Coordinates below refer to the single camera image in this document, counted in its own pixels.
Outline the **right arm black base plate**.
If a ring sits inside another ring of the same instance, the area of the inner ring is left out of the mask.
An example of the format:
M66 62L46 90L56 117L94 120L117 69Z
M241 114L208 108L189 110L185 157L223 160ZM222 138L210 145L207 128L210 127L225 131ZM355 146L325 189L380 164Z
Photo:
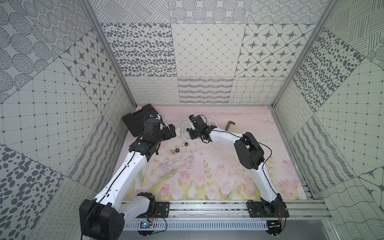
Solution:
M248 200L246 207L250 218L288 218L290 216L286 203L280 200L272 203Z

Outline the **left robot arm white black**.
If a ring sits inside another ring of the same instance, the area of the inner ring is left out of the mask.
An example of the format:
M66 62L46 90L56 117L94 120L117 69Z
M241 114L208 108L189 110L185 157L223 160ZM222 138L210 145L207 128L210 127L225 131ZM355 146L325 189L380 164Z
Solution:
M81 237L94 240L117 240L126 223L139 216L154 218L158 212L152 193L140 192L122 207L123 198L139 172L153 154L159 153L163 141L176 137L175 126L165 126L158 119L149 119L144 131L129 146L129 152L119 170L92 199L79 208Z

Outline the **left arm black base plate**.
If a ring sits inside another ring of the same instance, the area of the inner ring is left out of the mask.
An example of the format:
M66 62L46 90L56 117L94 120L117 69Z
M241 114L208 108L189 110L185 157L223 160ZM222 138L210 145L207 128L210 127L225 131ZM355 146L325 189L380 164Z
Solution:
M170 211L170 202L156 202L154 205L150 204L150 209L137 218L167 218Z

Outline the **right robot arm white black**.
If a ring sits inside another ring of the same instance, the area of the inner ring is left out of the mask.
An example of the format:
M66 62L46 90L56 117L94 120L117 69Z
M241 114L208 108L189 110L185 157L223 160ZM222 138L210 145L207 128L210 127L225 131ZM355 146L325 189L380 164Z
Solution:
M264 150L252 133L242 135L222 130L214 125L208 125L201 115L190 115L191 128L188 130L190 138L201 139L203 143L221 143L234 147L241 165L250 170L254 182L261 195L261 204L258 210L268 217L274 216L280 207L283 207L283 199L267 174L265 166Z

